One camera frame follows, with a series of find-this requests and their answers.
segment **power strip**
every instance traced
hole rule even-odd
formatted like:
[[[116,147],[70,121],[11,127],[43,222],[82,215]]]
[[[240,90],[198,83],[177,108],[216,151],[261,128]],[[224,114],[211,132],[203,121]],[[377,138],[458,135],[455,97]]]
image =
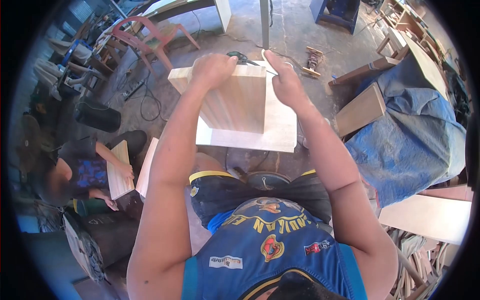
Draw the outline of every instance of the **power strip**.
[[[139,81],[130,91],[123,92],[122,95],[125,97],[124,101],[127,101],[144,83],[144,81]]]

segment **dark t-shirt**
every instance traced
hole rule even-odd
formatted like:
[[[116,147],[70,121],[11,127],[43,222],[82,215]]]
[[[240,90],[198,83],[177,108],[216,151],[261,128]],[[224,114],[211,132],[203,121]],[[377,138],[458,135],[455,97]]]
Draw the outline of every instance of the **dark t-shirt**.
[[[88,200],[88,190],[108,189],[107,161],[95,151],[96,140],[86,138],[65,143],[59,158],[72,169],[70,188],[78,200]]]

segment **person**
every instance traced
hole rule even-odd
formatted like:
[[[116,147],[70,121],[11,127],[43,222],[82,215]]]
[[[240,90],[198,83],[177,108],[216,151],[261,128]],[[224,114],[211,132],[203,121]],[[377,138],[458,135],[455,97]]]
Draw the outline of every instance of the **person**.
[[[115,201],[102,190],[108,190],[107,162],[113,164],[126,180],[134,178],[132,166],[121,162],[110,151],[123,140],[127,141],[129,158],[133,161],[142,151],[147,135],[141,130],[125,132],[107,145],[92,136],[66,142],[58,151],[56,164],[43,155],[42,166],[34,171],[37,193],[54,206],[64,206],[72,197],[84,201],[98,198],[112,210],[119,210]]]
[[[373,213],[355,162],[293,68],[271,51],[265,55],[278,72],[275,95],[297,114],[316,172],[283,194],[264,194],[212,157],[195,154],[202,99],[237,61],[220,54],[197,59],[152,161],[127,270],[131,299],[383,300],[390,292],[396,247]],[[183,192],[192,170],[192,206],[214,232],[193,257]],[[335,238],[326,231],[330,205]]]

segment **blue jersey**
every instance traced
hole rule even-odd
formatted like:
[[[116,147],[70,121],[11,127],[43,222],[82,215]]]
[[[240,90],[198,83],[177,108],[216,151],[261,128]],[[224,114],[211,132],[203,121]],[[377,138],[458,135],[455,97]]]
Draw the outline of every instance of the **blue jersey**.
[[[351,248],[295,202],[240,205],[185,263],[182,299],[255,299],[296,272],[349,299],[367,299]]]

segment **jersey logo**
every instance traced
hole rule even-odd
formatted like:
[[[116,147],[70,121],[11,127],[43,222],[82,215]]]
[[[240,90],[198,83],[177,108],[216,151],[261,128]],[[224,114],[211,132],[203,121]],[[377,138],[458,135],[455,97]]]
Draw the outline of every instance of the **jersey logo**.
[[[276,241],[275,234],[269,235],[264,240],[260,248],[260,251],[265,256],[266,263],[271,261],[272,259],[276,259],[282,256],[284,250],[285,250],[285,245],[283,244],[283,242]]]
[[[305,250],[305,256],[312,254],[312,253],[318,253],[322,249],[328,249],[332,246],[329,241],[323,240],[321,242],[315,242],[312,245],[309,246],[303,246]]]
[[[243,269],[243,260],[230,255],[224,257],[211,256],[208,266],[211,268]]]
[[[196,186],[192,187],[192,190],[190,191],[190,196],[194,197],[198,193],[199,188]]]

